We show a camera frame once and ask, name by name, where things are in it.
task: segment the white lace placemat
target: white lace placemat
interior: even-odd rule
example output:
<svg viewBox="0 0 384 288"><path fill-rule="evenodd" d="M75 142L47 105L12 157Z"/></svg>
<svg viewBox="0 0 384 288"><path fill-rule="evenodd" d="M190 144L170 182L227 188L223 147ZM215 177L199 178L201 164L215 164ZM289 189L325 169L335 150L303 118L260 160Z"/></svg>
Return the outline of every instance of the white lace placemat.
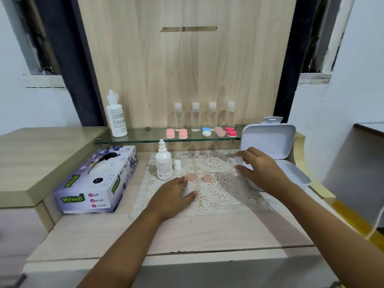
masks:
<svg viewBox="0 0 384 288"><path fill-rule="evenodd" d="M228 158L235 157L237 150L182 150L171 152L172 161L181 161L181 170L173 171L175 177L188 173L196 175L193 182L188 182L183 196L197 190L199 194L192 204L177 217L195 215L216 215L248 212L249 208L273 210L260 193L253 189L247 180L227 163ZM168 180L160 180L156 175L155 152L151 154L131 212L136 219L148 202ZM212 182L202 180L204 174L212 176Z"/></svg>

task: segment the white wall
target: white wall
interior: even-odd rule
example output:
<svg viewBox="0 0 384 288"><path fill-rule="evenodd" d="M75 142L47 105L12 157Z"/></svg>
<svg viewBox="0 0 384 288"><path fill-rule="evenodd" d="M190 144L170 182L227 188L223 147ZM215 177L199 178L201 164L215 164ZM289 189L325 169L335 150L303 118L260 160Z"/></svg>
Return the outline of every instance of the white wall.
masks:
<svg viewBox="0 0 384 288"><path fill-rule="evenodd" d="M25 88L28 68L0 1L0 135L21 127L80 125L65 88Z"/></svg>
<svg viewBox="0 0 384 288"><path fill-rule="evenodd" d="M384 138L353 124L384 122L382 8L355 0L329 85L299 86L289 119L313 174L371 223L384 205Z"/></svg>

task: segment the solution bottle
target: solution bottle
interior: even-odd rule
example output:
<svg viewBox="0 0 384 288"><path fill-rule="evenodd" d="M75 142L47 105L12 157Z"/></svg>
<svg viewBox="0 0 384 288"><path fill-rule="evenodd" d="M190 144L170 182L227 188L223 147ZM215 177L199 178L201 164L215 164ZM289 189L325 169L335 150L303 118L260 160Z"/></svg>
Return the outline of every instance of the solution bottle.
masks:
<svg viewBox="0 0 384 288"><path fill-rule="evenodd" d="M109 105L106 108L112 135L114 137L127 135L124 112L122 111L122 106L118 104L119 94L109 90L107 99Z"/></svg>
<svg viewBox="0 0 384 288"><path fill-rule="evenodd" d="M215 130L215 127L217 126L216 105L216 102L209 102L208 127L210 130Z"/></svg>
<svg viewBox="0 0 384 288"><path fill-rule="evenodd" d="M179 129L184 128L184 113L183 106L181 103L175 103L175 116L176 116L176 127L175 130L179 131Z"/></svg>
<svg viewBox="0 0 384 288"><path fill-rule="evenodd" d="M225 126L235 127L235 102L229 101L225 112Z"/></svg>
<svg viewBox="0 0 384 288"><path fill-rule="evenodd" d="M192 131L200 130L200 104L199 102L192 103L192 112L191 112L191 129Z"/></svg>
<svg viewBox="0 0 384 288"><path fill-rule="evenodd" d="M159 151L155 155L157 177L160 180L168 180L172 177L172 156L167 151L164 140L159 141Z"/></svg>

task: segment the desk surface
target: desk surface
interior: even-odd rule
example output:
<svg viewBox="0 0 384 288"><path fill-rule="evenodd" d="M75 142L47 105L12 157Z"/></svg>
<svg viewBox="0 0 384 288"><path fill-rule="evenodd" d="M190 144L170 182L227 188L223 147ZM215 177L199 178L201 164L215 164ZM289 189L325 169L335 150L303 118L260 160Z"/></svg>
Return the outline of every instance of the desk surface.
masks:
<svg viewBox="0 0 384 288"><path fill-rule="evenodd" d="M356 123L353 127L384 137L384 123Z"/></svg>
<svg viewBox="0 0 384 288"><path fill-rule="evenodd" d="M37 205L96 149L107 127L22 128L0 136L0 208Z"/></svg>
<svg viewBox="0 0 384 288"><path fill-rule="evenodd" d="M139 165L115 213L65 215L28 262L97 259L132 223L129 214L146 169L150 152L139 152ZM305 191L319 204L343 220L309 187ZM314 244L288 209L263 193L275 209L229 215L171 218L164 222L148 255L282 247Z"/></svg>

